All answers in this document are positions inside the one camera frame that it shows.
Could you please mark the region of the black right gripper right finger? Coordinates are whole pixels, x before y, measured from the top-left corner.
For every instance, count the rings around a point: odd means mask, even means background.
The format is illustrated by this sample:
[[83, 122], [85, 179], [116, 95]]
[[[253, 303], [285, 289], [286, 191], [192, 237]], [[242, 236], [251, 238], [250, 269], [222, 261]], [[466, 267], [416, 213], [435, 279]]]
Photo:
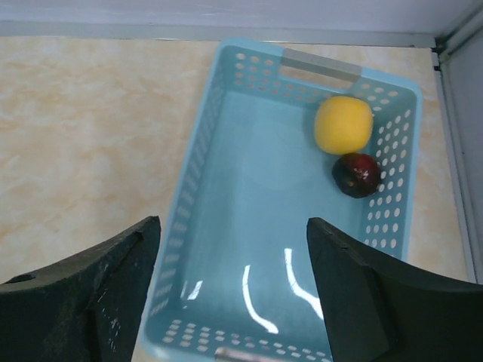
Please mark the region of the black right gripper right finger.
[[482, 286], [410, 265], [322, 218], [306, 227], [335, 361], [480, 361]]

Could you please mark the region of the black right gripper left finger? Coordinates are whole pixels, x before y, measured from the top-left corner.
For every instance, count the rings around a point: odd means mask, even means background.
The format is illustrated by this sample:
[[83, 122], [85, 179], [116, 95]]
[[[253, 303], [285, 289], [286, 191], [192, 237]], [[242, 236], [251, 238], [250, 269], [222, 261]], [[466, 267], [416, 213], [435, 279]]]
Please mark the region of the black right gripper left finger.
[[161, 236], [157, 216], [1, 285], [3, 361], [130, 361]]

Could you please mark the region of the yellow toy lemon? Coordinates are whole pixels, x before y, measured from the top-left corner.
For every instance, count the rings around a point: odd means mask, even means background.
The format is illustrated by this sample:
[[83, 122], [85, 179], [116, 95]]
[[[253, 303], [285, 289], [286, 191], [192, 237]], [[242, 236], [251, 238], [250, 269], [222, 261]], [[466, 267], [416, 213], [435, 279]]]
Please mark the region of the yellow toy lemon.
[[315, 143], [331, 155], [361, 151], [374, 126], [371, 107], [363, 100], [336, 96], [321, 103], [314, 120]]

